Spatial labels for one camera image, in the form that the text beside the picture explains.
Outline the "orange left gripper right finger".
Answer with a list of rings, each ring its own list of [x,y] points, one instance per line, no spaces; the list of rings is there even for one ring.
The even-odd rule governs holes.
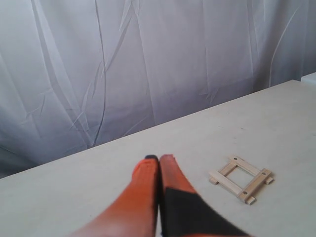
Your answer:
[[[196,192],[173,155],[159,159],[161,171],[160,218],[164,237],[248,237]]]

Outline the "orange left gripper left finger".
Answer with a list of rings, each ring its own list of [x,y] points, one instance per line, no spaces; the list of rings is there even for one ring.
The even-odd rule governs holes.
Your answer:
[[[134,168],[118,198],[71,237],[154,237],[159,197],[159,162],[147,155]]]

